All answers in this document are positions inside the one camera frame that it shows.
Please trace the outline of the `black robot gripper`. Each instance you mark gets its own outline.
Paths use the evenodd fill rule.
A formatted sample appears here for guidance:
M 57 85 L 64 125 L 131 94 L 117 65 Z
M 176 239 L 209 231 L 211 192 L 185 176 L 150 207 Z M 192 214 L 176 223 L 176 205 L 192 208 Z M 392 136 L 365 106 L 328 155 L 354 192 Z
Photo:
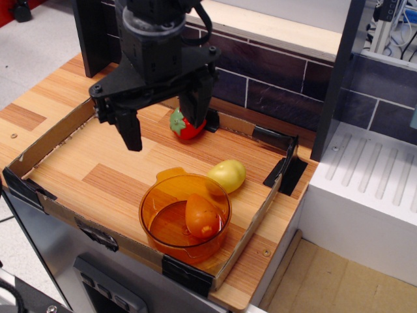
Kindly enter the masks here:
M 212 23 L 202 6 L 117 6 L 121 62 L 94 84 L 99 121 L 116 126 L 130 151 L 141 151 L 137 110 L 174 96 L 195 128 L 207 115 L 220 50 L 206 46 Z

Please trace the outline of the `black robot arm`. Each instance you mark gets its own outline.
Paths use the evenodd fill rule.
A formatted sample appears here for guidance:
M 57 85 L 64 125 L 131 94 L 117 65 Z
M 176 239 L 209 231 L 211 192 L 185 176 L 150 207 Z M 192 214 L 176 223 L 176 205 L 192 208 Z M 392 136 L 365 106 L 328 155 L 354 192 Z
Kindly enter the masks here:
M 207 46 L 212 22 L 200 1 L 116 1 L 121 62 L 89 93 L 101 123 L 116 126 L 130 151 L 142 149 L 137 111 L 178 96 L 200 127 L 218 79 L 221 51 Z

